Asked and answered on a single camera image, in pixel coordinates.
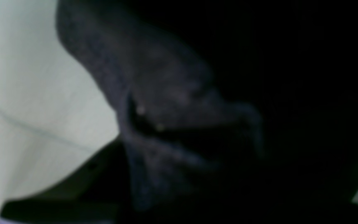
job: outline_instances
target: white surface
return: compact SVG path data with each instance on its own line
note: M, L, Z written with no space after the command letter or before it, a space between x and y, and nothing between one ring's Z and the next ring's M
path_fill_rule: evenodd
M60 46L55 0L0 0L0 207L68 176L118 134L91 76Z

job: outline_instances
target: crease line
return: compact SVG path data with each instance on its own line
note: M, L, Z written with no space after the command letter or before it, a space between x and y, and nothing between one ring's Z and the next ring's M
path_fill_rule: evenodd
M81 151L87 152L87 153L93 153L94 152L94 150L91 149L91 148L78 145L78 144L76 144L74 142L71 142L71 141L69 141L67 139L60 138L60 137L58 137L58 136L56 136L56 135L54 135L54 134L52 134L52 133L50 133L48 131L36 128L35 126L27 124L27 123L25 123L23 121L20 121L18 119L15 119L15 118L9 116L1 108L0 108L0 118L2 118L6 123L9 123L10 125L12 125L14 127L24 129L24 130L29 131L30 133L36 134L38 136L42 136L44 138L48 138L48 139L54 140L56 142L63 143L65 145L75 147L75 148L77 148L77 149L79 149Z

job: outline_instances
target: white wall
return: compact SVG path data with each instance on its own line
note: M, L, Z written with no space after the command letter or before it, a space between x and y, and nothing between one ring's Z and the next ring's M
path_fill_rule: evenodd
M91 76L60 46L56 0L0 0L0 207L65 178L118 134Z

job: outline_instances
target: gray fabric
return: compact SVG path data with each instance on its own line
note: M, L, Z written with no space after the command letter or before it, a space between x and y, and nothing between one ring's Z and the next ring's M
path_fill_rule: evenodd
M191 183L184 170L202 176L217 172L228 161L211 161L180 144L145 136L134 129L134 110L145 110L140 116L165 132L243 122L244 133L249 133L254 143L246 150L263 157L260 114L250 104L225 102L210 84L212 73L208 65L189 47L142 23L118 3L109 8L105 24L90 8L61 1L58 34L64 47L90 71L117 111L131 176L136 178L132 182L136 210L147 210L196 188L208 187Z

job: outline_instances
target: dark fabric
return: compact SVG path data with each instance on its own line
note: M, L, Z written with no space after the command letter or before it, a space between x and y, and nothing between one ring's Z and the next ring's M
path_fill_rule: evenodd
M358 25L335 7L59 2L62 45L117 112L136 216L358 223Z

